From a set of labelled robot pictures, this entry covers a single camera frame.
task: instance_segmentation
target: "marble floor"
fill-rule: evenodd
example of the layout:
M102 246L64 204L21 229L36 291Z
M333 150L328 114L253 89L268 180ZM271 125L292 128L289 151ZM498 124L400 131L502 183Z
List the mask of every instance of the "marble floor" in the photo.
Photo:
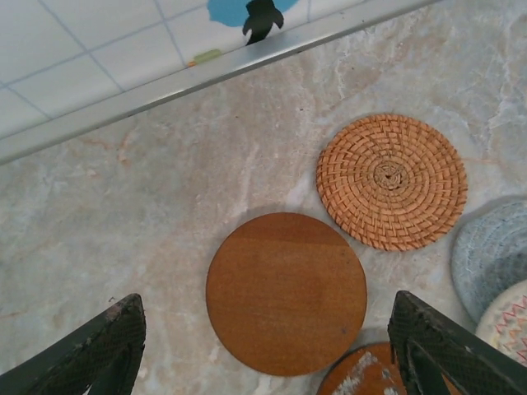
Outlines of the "marble floor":
M527 193L527 2L445 0L0 167L0 373L128 293L146 350L134 394L315 394L221 346L208 265L271 211L325 221L319 151L345 124L395 112L442 131L469 176L463 221ZM386 253L347 238L368 286L358 342L385 338L397 290L473 328L450 279L453 232Z

